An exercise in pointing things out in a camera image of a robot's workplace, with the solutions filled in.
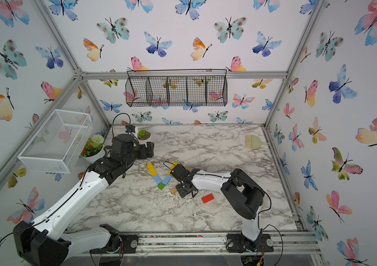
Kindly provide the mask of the red block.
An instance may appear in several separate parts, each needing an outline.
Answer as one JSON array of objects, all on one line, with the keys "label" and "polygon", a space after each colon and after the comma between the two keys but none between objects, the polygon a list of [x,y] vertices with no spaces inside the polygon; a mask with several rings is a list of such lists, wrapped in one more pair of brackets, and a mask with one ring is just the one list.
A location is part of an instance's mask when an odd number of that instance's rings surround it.
[{"label": "red block", "polygon": [[203,202],[204,204],[206,204],[206,203],[208,203],[208,202],[211,202],[211,201],[214,200],[214,199],[215,199],[215,198],[214,198],[213,194],[208,194],[208,195],[206,195],[206,196],[204,196],[204,197],[201,198],[201,200],[202,200],[202,202]]}]

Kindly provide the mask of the yellow block long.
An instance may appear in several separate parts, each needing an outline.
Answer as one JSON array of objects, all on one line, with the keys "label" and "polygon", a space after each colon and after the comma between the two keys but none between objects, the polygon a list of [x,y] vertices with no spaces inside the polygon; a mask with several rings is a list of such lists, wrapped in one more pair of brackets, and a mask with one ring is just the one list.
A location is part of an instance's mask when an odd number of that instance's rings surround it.
[{"label": "yellow block long", "polygon": [[174,168],[177,164],[178,164],[178,162],[173,162],[173,163],[171,164],[171,166],[169,167],[169,172],[168,172],[169,175],[171,175],[171,172],[172,172],[173,168]]},{"label": "yellow block long", "polygon": [[153,166],[152,163],[149,163],[146,166],[147,166],[152,177],[157,176],[157,171],[156,171],[156,169],[155,169],[155,167]]}]

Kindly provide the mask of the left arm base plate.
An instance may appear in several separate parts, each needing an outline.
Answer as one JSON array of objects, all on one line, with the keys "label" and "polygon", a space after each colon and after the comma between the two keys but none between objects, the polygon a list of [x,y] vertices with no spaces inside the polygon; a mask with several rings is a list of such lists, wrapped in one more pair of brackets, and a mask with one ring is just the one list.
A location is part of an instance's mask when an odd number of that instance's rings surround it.
[{"label": "left arm base plate", "polygon": [[139,242],[139,235],[112,235],[102,253],[105,254],[135,254]]}]

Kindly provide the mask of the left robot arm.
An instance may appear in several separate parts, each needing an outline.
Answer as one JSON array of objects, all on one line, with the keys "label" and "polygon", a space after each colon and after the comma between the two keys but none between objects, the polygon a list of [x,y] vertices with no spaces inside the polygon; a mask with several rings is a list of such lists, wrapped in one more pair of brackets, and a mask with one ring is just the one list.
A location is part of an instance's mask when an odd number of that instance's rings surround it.
[{"label": "left robot arm", "polygon": [[31,266],[60,266],[67,259],[98,250],[122,254],[120,232],[108,224],[75,234],[65,230],[82,209],[116,179],[124,177],[136,160],[154,156],[154,143],[140,144],[132,134],[119,134],[105,155],[87,167],[81,180],[40,217],[19,222],[13,229],[17,254]]}]

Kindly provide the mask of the green small block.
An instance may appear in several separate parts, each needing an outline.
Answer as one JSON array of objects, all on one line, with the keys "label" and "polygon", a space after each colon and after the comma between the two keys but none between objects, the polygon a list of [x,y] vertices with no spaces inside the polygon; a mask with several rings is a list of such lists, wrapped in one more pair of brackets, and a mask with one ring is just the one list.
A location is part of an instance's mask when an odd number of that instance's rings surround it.
[{"label": "green small block", "polygon": [[158,189],[163,190],[165,188],[165,185],[163,183],[158,184]]}]

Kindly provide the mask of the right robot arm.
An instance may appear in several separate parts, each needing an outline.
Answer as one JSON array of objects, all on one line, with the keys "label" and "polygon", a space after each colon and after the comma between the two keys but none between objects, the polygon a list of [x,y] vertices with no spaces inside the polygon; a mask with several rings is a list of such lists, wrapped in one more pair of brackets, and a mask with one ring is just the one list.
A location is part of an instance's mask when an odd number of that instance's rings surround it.
[{"label": "right robot arm", "polygon": [[190,171],[176,164],[169,173],[178,182],[176,190],[182,198],[203,190],[223,194],[242,218],[242,235],[252,242],[259,238],[259,218],[266,192],[243,170],[236,168],[229,173],[214,174],[198,168]]}]

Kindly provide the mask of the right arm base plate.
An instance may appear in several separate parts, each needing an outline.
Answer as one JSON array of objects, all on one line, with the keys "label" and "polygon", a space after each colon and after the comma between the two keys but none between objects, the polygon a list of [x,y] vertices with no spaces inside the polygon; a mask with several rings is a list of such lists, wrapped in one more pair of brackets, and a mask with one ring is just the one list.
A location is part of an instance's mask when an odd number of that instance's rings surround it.
[{"label": "right arm base plate", "polygon": [[274,251],[273,241],[269,234],[261,234],[254,241],[249,240],[242,233],[228,234],[225,247],[230,253]]}]

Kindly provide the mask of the blue block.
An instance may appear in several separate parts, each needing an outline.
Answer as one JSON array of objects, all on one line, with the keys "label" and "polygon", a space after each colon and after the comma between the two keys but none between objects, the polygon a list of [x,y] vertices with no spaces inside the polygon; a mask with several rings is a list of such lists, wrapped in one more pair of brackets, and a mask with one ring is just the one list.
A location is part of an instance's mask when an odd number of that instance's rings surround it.
[{"label": "blue block", "polygon": [[162,183],[162,179],[158,175],[153,176],[154,181],[156,182],[157,185]]},{"label": "blue block", "polygon": [[172,177],[170,174],[167,174],[167,175],[165,176],[165,178],[162,180],[162,183],[163,183],[165,186],[167,186],[168,183],[171,181],[172,178],[173,178],[173,177]]}]

